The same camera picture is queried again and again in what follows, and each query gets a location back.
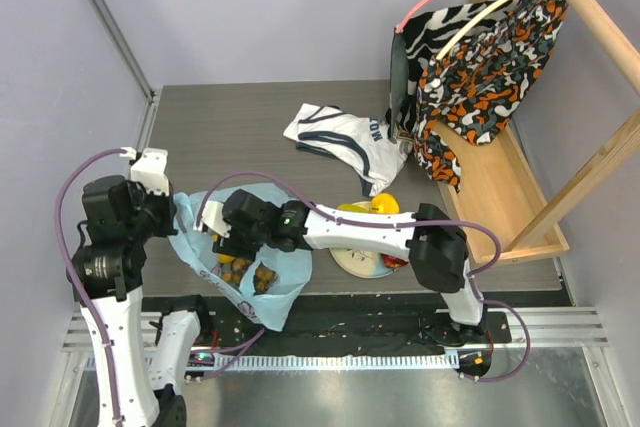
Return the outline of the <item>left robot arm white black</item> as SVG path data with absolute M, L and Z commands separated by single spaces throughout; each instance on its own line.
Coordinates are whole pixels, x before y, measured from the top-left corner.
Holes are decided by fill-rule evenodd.
M 86 295 L 81 314 L 94 350 L 101 426 L 184 426 L 181 388 L 192 346 L 213 332 L 201 297 L 174 301 L 155 323 L 157 350 L 145 356 L 142 337 L 144 246 L 175 234 L 170 196 L 154 195 L 121 175 L 83 189 L 85 221 L 72 262 Z

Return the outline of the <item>red fake apple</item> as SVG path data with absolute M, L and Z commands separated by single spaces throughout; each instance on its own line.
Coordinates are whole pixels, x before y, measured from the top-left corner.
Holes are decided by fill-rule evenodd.
M 392 269 L 392 270 L 395 270 L 395 269 L 398 269 L 398 268 L 402 268 L 402 267 L 404 267 L 404 266 L 406 266 L 408 264 L 408 262 L 403 260 L 403 259 L 400 259 L 400 258 L 397 258 L 397 257 L 394 257 L 394 256 L 390 256 L 390 255 L 387 255 L 387 254 L 382 254 L 381 258 L 382 258 L 382 261 L 383 261 L 385 267 L 389 268 L 389 269 Z

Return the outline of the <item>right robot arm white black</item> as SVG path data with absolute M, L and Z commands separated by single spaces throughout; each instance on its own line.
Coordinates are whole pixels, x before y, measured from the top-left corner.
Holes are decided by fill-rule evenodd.
M 213 235 L 214 252 L 245 259 L 265 246 L 287 253 L 341 248 L 389 255 L 408 262 L 418 283 L 442 296 L 457 338 L 472 342 L 488 328 L 482 296 L 468 279 L 466 234 L 431 204 L 376 215 L 301 200 L 277 205 L 238 188 L 223 202 L 204 203 L 198 229 Z

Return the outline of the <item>yellow fake banana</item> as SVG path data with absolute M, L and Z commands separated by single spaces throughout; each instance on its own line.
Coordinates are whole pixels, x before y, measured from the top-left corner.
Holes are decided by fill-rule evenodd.
M 346 212 L 359 212 L 359 213 L 369 213 L 369 203 L 368 202 L 356 202 L 356 203 L 343 203 L 340 204 L 337 209 L 339 211 Z

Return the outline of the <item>yellow fake pear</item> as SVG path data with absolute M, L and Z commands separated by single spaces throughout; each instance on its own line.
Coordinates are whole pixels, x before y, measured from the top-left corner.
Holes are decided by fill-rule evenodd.
M 371 199 L 369 212 L 378 215 L 395 215 L 400 212 L 400 206 L 393 195 L 383 192 Z

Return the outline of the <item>light blue plastic bag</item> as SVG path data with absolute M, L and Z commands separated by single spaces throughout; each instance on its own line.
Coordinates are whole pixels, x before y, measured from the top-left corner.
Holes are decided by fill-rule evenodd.
M 282 331 L 295 299 L 311 279 L 311 253 L 284 253 L 264 246 L 253 261 L 216 254 L 213 236 L 194 229 L 203 199 L 202 192 L 173 196 L 177 234 L 169 241 L 174 252 L 249 320 Z

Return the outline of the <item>yellow fake lemon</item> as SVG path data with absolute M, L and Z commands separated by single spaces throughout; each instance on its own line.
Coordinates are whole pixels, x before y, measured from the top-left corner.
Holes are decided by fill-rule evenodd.
M 212 239 L 213 239 L 212 251 L 216 254 L 218 262 L 220 264 L 232 263 L 236 259 L 236 257 L 233 255 L 223 253 L 221 251 L 221 247 L 223 245 L 223 237 L 221 237 L 218 234 L 213 234 Z

